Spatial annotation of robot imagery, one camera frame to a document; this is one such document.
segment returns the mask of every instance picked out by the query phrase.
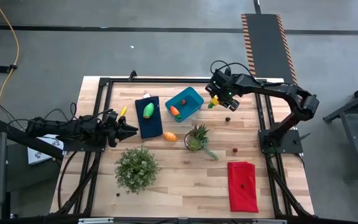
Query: wooden table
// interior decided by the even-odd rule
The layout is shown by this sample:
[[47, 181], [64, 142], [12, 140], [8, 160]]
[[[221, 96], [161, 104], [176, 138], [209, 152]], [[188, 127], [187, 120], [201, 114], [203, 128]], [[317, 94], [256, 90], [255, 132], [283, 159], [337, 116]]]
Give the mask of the wooden table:
[[[78, 115], [92, 114], [98, 89], [99, 77], [84, 77], [78, 98]], [[165, 108], [165, 102], [192, 86], [203, 98], [200, 111], [182, 123], [177, 123]], [[205, 83], [115, 83], [112, 89], [111, 106], [118, 113], [124, 106], [127, 123], [139, 127], [134, 101], [146, 93], [160, 97], [161, 119], [164, 131], [171, 131], [178, 137], [177, 142], [168, 142], [162, 136], [141, 139], [140, 132], [120, 142], [116, 148], [107, 147], [102, 155], [98, 181], [94, 196], [92, 216], [94, 217], [192, 217], [192, 218], [273, 218], [272, 199], [265, 158], [259, 149], [257, 131], [260, 129], [256, 110], [255, 95], [248, 94], [237, 100], [240, 106], [235, 112], [222, 106], [208, 109], [210, 97]], [[103, 92], [102, 105], [106, 91]], [[271, 97], [276, 121], [281, 121], [290, 110], [287, 103]], [[212, 160], [205, 152], [191, 152], [184, 145], [186, 133], [195, 124], [205, 124], [209, 128], [209, 148], [219, 157]], [[139, 195], [125, 193], [117, 187], [114, 176], [115, 161], [121, 152], [132, 147], [145, 145], [155, 154], [162, 170], [154, 185]], [[84, 153], [79, 152], [68, 165], [62, 184], [64, 203], [75, 190], [80, 179]], [[283, 154], [283, 165], [287, 184], [294, 196], [313, 213], [308, 183], [300, 159], [291, 154]], [[256, 191], [259, 213], [230, 212], [227, 190], [227, 162], [247, 161], [256, 166]], [[282, 193], [277, 187], [280, 208], [284, 211]], [[57, 210], [57, 190], [51, 212]], [[88, 189], [82, 200], [85, 207]]]

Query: blue bin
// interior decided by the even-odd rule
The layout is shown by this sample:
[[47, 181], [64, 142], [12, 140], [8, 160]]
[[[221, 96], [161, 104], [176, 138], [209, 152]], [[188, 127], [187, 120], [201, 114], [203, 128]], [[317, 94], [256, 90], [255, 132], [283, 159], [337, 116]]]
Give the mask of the blue bin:
[[[185, 105], [181, 105], [181, 100], [186, 100]], [[204, 103], [204, 99], [194, 90], [192, 87], [188, 87], [176, 96], [174, 96], [171, 100], [168, 100], [165, 103], [168, 112], [172, 115], [170, 107], [174, 106], [178, 109], [181, 118], [177, 119], [174, 115], [172, 115], [173, 119], [177, 122], [184, 121], [187, 117], [192, 115], [198, 109], [201, 108], [201, 105]]]

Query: red towel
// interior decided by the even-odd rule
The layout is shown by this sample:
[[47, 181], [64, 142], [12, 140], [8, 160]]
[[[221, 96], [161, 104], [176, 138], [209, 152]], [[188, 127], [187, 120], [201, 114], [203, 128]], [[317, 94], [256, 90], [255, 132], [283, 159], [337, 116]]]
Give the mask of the red towel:
[[255, 166], [248, 162], [228, 162], [230, 209], [232, 212], [259, 212], [255, 189]]

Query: gray floor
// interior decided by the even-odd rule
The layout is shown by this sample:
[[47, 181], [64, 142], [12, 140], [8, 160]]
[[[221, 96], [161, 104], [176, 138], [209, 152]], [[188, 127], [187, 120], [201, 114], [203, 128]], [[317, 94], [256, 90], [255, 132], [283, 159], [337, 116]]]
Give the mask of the gray floor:
[[[251, 0], [0, 3], [13, 24], [60, 26], [241, 28], [240, 14], [254, 12]], [[358, 0], [260, 0], [260, 4], [263, 13], [280, 14], [285, 29], [358, 30]], [[128, 75], [135, 69], [139, 75], [209, 76], [213, 60], [246, 61], [242, 34], [18, 31], [17, 35], [19, 69], [1, 103], [18, 118], [33, 118], [53, 108], [68, 112], [85, 75]], [[358, 182], [342, 181], [357, 170], [357, 159], [341, 123], [327, 125], [321, 119], [358, 89], [358, 36], [289, 35], [287, 40], [299, 84], [320, 100], [315, 118], [298, 126], [301, 133], [312, 133], [303, 147], [315, 213], [358, 221]], [[0, 63], [12, 63], [15, 53], [10, 31], [0, 31]], [[13, 211], [22, 216], [48, 213], [55, 182], [15, 193]]]

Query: green leafy plant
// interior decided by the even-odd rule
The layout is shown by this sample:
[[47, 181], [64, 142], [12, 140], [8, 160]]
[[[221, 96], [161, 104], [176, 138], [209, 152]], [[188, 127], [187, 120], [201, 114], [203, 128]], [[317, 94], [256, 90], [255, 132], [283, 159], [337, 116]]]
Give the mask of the green leafy plant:
[[127, 194], [139, 194], [153, 185], [160, 170], [154, 155], [144, 146], [123, 152], [116, 165], [118, 187], [127, 188]]
[[206, 129], [204, 124], [194, 126], [194, 128], [188, 133], [187, 139], [185, 139], [186, 146], [191, 151], [199, 151], [200, 149], [204, 150], [208, 155], [210, 155], [214, 160], [219, 160], [219, 157], [215, 155], [212, 151], [208, 149], [209, 139], [206, 136], [206, 133], [209, 130]]

